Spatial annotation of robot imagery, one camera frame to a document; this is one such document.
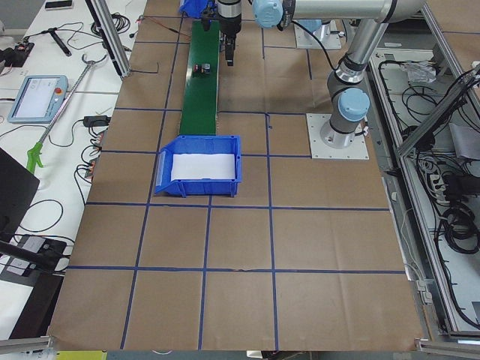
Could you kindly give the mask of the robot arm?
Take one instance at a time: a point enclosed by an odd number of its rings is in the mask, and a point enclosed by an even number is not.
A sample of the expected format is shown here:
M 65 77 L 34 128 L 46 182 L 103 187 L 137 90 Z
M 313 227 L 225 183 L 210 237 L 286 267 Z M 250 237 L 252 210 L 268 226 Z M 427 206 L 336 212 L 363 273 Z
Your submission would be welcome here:
M 349 49 L 328 77 L 333 111 L 320 130 L 322 141 L 334 149 L 345 149 L 356 136 L 356 128 L 370 107 L 360 84 L 368 61 L 390 23 L 417 13 L 423 1 L 254 1 L 253 15 L 261 27 L 287 27 L 294 20 L 359 19 Z
M 208 31 L 211 22 L 217 20 L 223 35 L 226 64 L 234 65 L 236 35 L 242 28 L 242 5 L 240 0 L 207 1 L 201 13 L 201 23 L 204 31 Z

